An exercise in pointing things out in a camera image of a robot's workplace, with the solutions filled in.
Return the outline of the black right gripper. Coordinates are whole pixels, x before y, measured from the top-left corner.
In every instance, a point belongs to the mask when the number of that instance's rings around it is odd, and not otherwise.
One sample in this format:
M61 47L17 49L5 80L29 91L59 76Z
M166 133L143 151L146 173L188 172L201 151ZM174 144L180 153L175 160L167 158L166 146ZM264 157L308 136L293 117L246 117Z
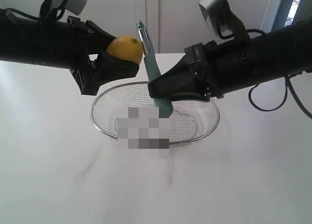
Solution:
M148 84L150 97L172 102L209 102L211 97L256 85L256 47L252 41L215 41L185 48L169 71Z

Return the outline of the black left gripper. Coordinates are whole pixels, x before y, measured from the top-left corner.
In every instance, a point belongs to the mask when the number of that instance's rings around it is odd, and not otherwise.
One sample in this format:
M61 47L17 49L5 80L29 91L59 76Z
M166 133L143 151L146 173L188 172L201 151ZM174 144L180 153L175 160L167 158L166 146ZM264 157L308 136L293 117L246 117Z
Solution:
M116 39L94 22L69 16L67 22L41 20L41 41L47 46L41 65L68 69L82 95L96 95L99 84L133 78L139 65L106 53ZM89 55L98 54L95 62Z

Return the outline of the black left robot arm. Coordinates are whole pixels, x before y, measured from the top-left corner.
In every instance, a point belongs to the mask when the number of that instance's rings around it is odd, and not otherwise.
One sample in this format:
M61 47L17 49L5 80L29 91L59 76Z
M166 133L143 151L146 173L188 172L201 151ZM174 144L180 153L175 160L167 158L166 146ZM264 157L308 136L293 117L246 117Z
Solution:
M45 24L0 11L0 59L68 69L83 95L95 96L102 85L137 75L138 64L106 53L114 39L90 20L69 16Z

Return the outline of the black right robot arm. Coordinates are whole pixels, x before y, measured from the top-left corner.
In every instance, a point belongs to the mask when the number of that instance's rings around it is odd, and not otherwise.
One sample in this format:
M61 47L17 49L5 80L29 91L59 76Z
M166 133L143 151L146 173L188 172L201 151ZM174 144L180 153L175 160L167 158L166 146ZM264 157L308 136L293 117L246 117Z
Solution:
M248 39L198 43L148 85L152 98L207 102L225 94L312 69L312 22L305 20Z

